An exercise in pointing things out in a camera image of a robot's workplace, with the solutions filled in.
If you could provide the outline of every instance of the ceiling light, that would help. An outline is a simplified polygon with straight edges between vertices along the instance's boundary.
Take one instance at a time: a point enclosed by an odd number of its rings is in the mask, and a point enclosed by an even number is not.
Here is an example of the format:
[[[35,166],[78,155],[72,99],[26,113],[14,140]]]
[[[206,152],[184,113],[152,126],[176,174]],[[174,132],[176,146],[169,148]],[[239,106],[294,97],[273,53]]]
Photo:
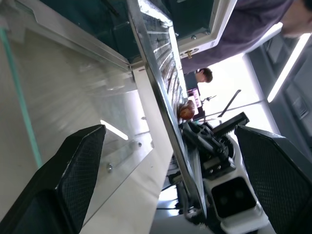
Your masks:
[[[105,122],[104,120],[100,121],[101,124],[105,125],[105,127],[110,130],[111,132],[115,133],[117,136],[121,137],[124,140],[128,140],[128,136],[124,134],[122,131],[118,130],[114,126],[110,125],[109,123]]]
[[[294,48],[291,56],[289,57],[283,71],[281,72],[281,74],[279,75],[274,87],[272,88],[269,96],[268,96],[268,102],[273,101],[273,99],[275,98],[276,94],[278,93],[278,91],[280,90],[280,88],[282,87],[284,81],[286,80],[289,72],[292,70],[293,65],[296,63],[299,55],[301,54],[304,46],[307,44],[308,40],[310,37],[310,33],[305,33],[303,34],[296,47]]]

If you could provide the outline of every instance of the purple shirt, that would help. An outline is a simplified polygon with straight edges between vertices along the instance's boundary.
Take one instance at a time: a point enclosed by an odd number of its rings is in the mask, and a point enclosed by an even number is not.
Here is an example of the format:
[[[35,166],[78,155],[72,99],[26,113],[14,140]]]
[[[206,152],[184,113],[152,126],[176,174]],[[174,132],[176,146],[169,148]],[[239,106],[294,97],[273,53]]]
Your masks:
[[[208,67],[244,52],[274,24],[280,22],[294,0],[238,0],[219,44],[183,58],[183,73]]]

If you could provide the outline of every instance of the person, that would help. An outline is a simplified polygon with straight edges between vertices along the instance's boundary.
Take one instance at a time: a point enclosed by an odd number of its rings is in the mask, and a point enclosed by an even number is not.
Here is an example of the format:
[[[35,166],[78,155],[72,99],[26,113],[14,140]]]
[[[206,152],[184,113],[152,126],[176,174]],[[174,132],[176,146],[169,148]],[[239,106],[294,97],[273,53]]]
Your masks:
[[[183,73],[244,52],[278,22],[287,37],[312,32],[312,0],[238,0],[219,44],[191,59],[183,58]]]
[[[187,90],[198,89],[197,83],[210,83],[213,80],[213,73],[209,68],[202,68],[198,72],[191,72],[185,77]]]

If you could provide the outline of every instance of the screw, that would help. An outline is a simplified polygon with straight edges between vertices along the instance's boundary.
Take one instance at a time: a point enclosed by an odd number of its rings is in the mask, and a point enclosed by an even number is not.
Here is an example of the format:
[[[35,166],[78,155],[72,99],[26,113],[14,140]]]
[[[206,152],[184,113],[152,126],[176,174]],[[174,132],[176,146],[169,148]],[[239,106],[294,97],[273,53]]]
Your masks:
[[[188,52],[187,52],[187,57],[188,57],[189,59],[192,58],[192,53],[191,53],[191,51],[188,51]]]
[[[113,170],[113,165],[111,163],[107,163],[107,171],[110,173]]]

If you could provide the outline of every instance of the wire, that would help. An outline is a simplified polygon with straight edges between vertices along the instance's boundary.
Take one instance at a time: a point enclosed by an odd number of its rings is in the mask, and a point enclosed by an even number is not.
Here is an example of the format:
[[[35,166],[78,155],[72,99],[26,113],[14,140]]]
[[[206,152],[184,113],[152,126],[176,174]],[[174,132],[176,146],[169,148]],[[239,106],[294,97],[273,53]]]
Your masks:
[[[156,208],[156,210],[179,210],[177,208]]]
[[[168,169],[168,172],[169,172],[169,171],[174,171],[174,170],[179,170],[179,168],[178,168],[178,167],[176,167],[176,168],[170,168],[170,169]]]
[[[162,189],[161,191],[164,191],[164,190],[166,190],[166,189],[169,189],[170,187],[172,187],[172,186],[174,186],[174,185],[175,185],[175,184],[171,184],[171,185],[167,186],[166,188]]]

